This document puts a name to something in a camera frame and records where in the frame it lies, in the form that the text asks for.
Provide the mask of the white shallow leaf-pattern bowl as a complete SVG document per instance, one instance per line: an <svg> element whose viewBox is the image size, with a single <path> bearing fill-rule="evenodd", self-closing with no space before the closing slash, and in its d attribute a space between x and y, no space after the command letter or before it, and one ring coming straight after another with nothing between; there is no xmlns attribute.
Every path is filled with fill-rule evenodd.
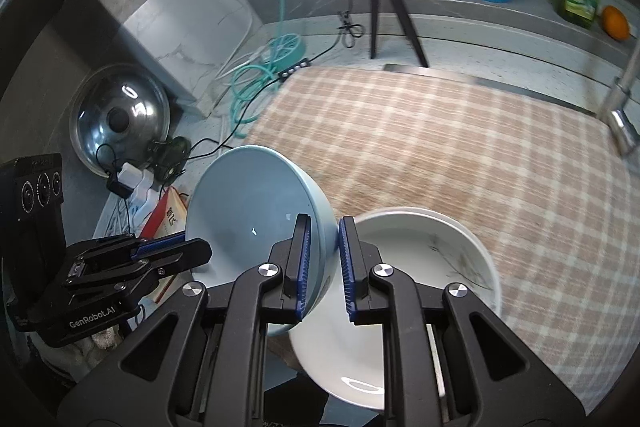
<svg viewBox="0 0 640 427"><path fill-rule="evenodd" d="M329 395L369 410L420 386L437 398L427 325L446 320L452 283L500 312L488 250L458 221L414 207L342 218L337 246L330 286L291 333L303 370Z"/></svg>

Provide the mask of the light blue ceramic bowl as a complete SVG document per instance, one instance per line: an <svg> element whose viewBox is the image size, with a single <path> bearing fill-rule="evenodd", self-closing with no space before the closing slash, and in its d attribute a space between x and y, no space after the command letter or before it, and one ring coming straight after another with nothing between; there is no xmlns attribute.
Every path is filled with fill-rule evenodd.
<svg viewBox="0 0 640 427"><path fill-rule="evenodd" d="M296 218L310 217L305 315L326 295L337 267L337 221L319 185L282 154L259 145L229 150L203 173L191 194L186 238L212 250L194 281L220 305L235 280L269 261L274 244L290 239Z"/></svg>

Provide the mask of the white power adapter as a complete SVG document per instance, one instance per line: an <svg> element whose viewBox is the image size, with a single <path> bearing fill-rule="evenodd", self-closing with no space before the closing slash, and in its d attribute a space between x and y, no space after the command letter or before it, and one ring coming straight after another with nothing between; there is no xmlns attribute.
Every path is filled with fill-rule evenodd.
<svg viewBox="0 0 640 427"><path fill-rule="evenodd" d="M160 200L160 193L153 188L154 176L148 169L139 169L125 162L117 173L117 180L129 192L128 206L134 210L134 217L141 221L149 216Z"/></svg>

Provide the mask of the red and white book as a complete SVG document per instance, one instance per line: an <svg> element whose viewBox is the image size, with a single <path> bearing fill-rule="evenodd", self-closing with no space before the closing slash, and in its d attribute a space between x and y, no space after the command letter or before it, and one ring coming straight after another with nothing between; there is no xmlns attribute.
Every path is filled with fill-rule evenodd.
<svg viewBox="0 0 640 427"><path fill-rule="evenodd" d="M183 232L186 229L188 208L175 187L171 186L151 213L142 228L140 236L144 239L161 239L162 237ZM183 271L171 277L164 277L148 298L153 305L161 305L176 289L190 280L189 271Z"/></svg>

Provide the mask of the dark green clip device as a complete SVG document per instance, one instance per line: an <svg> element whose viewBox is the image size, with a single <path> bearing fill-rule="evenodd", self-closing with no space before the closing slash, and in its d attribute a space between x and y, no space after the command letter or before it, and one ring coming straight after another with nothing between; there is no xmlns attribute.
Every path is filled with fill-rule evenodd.
<svg viewBox="0 0 640 427"><path fill-rule="evenodd" d="M183 172L190 150L191 142L184 136L166 141L151 140L146 144L146 159L154 179L163 186L173 184Z"/></svg>

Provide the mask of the steel pot lid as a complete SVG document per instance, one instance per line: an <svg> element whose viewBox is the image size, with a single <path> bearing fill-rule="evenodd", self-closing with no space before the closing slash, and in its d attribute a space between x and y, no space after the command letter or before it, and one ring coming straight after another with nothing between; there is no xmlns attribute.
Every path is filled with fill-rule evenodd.
<svg viewBox="0 0 640 427"><path fill-rule="evenodd" d="M79 160L101 178L124 162L148 165L148 145L165 140L169 128L167 93L139 65L98 69L82 83L70 106L70 143Z"/></svg>

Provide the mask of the plaid beige table cloth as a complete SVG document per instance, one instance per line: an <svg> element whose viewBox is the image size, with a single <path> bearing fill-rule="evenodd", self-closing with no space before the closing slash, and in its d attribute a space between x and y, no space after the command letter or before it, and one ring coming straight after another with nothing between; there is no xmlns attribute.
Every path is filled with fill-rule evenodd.
<svg viewBox="0 0 640 427"><path fill-rule="evenodd" d="M594 410L639 342L639 161L553 103L449 79L298 72L248 142L314 178L338 215L421 207L491 253L503 316Z"/></svg>

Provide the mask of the teal power strip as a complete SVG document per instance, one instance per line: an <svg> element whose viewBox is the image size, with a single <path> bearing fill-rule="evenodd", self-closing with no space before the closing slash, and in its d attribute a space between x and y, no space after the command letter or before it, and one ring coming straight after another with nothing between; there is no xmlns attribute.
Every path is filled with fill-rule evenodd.
<svg viewBox="0 0 640 427"><path fill-rule="evenodd" d="M266 62L277 70L288 69L303 60L305 53L306 44L302 36L283 34L270 41Z"/></svg>

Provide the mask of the chrome faucet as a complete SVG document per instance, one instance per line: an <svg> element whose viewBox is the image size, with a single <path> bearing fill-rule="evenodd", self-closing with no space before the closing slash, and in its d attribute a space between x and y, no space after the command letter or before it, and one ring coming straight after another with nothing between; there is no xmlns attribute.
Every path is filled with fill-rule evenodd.
<svg viewBox="0 0 640 427"><path fill-rule="evenodd" d="M634 153L639 145L639 133L625 114L631 88L639 74L639 56L640 42L636 40L622 75L614 79L597 113L597 118L610 128L618 153L622 157Z"/></svg>

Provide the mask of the orange fruit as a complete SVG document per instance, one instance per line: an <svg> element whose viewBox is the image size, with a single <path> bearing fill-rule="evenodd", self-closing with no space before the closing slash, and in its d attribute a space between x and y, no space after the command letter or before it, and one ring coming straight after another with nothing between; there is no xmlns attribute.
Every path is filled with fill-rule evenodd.
<svg viewBox="0 0 640 427"><path fill-rule="evenodd" d="M630 36L628 20L624 13L613 5L607 5L601 12L601 27L616 41L625 41Z"/></svg>

